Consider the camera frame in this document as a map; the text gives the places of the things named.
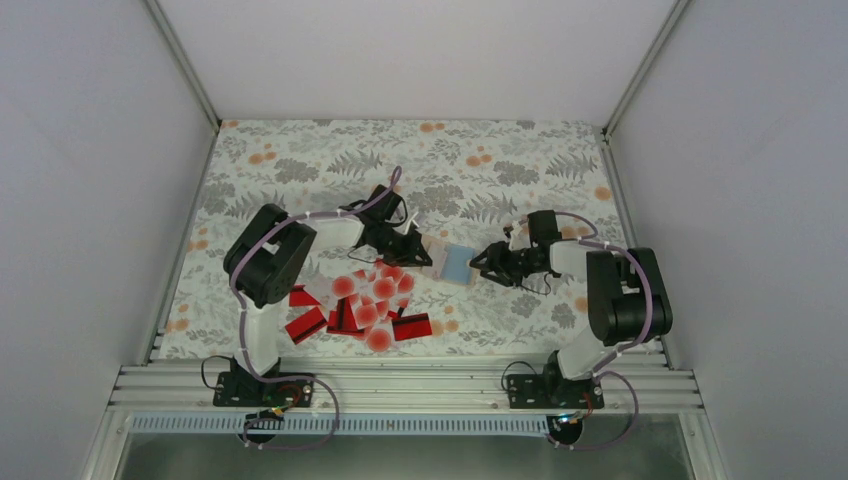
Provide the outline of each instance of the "floral pattern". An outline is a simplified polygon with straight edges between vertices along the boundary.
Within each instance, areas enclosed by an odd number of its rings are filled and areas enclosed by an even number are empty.
[[[504,239],[503,227],[521,215],[554,209],[586,216],[603,239],[623,243],[588,124],[229,120],[221,127],[165,328],[160,351],[167,358],[236,350],[238,308],[222,263],[262,205],[276,203],[292,213],[335,210],[387,184],[395,165],[404,171],[397,191],[410,212],[418,212],[420,230],[443,241],[479,251]],[[560,227],[564,237],[587,232],[570,219],[561,219]],[[355,256],[374,258],[374,252],[362,249]],[[298,281],[326,281],[363,265],[346,249],[316,251]],[[295,346],[283,327],[304,309],[281,306],[281,355],[537,353],[562,346],[588,324],[586,285],[575,275],[549,277],[551,293],[544,296],[482,278],[473,287],[457,287],[413,274],[408,313],[429,313],[433,336],[398,342],[380,354],[351,337],[324,333]],[[525,287],[548,288],[542,275],[528,278]]]

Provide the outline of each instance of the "white wall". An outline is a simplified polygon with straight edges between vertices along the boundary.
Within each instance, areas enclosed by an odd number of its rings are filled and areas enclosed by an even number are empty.
[[[0,478],[78,478],[212,131],[142,2],[0,10]]]
[[[604,125],[673,0],[160,0],[224,118]]]
[[[844,478],[848,3],[695,2],[614,133],[733,478]]]

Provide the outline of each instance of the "ventilation grille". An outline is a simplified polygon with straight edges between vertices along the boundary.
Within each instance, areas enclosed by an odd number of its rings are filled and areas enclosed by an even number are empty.
[[[241,432],[245,415],[233,413],[145,412],[133,418],[134,433]],[[323,435],[333,416],[290,413],[268,420],[251,433]],[[337,435],[511,435],[538,437],[547,433],[543,415],[342,415]]]

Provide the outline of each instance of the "gray floor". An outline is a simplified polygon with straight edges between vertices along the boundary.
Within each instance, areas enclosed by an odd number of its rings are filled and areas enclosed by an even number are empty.
[[[623,416],[589,419],[580,443],[613,438]],[[235,435],[131,435],[124,480],[264,479],[689,479],[676,416],[639,418],[622,445],[601,452],[554,450],[542,439],[458,436],[339,436],[312,452],[245,449]],[[277,438],[300,443],[308,437]]]

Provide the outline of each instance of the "pile of cards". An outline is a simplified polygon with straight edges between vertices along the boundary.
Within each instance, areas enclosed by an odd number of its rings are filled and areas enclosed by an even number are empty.
[[[286,331],[298,344],[326,327],[328,334],[349,335],[371,350],[386,351],[394,342],[432,334],[426,313],[404,315],[414,286],[412,274],[380,260],[371,271],[298,285],[289,294],[289,306],[313,308],[286,325]]]

